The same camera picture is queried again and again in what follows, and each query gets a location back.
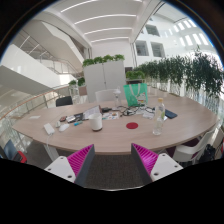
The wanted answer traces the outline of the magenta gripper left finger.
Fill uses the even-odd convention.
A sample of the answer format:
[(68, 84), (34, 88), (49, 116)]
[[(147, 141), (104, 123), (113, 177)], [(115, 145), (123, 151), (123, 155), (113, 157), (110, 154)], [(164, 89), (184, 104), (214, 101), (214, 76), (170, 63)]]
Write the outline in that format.
[(59, 156), (45, 170), (83, 187), (94, 155), (95, 148), (91, 144), (68, 157)]

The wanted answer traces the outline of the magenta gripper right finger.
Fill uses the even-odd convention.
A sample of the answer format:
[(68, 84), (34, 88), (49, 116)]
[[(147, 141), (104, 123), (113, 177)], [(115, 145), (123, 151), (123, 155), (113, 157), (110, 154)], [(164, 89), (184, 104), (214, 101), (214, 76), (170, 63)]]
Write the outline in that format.
[(143, 146), (131, 144), (134, 158), (144, 185), (159, 180), (182, 169), (168, 154), (157, 154)]

